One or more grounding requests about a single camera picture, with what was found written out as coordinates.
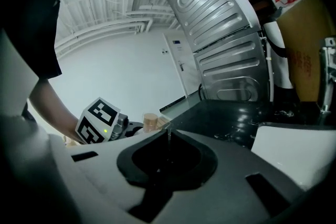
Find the metal panel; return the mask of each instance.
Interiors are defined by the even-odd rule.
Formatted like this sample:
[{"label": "metal panel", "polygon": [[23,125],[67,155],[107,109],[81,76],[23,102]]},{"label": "metal panel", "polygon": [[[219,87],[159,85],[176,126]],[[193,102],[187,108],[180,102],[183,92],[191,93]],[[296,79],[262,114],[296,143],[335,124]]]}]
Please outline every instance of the metal panel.
[{"label": "metal panel", "polygon": [[257,32],[244,30],[195,55],[208,99],[268,100],[268,69]]},{"label": "metal panel", "polygon": [[249,25],[235,0],[167,0],[193,52]]}]

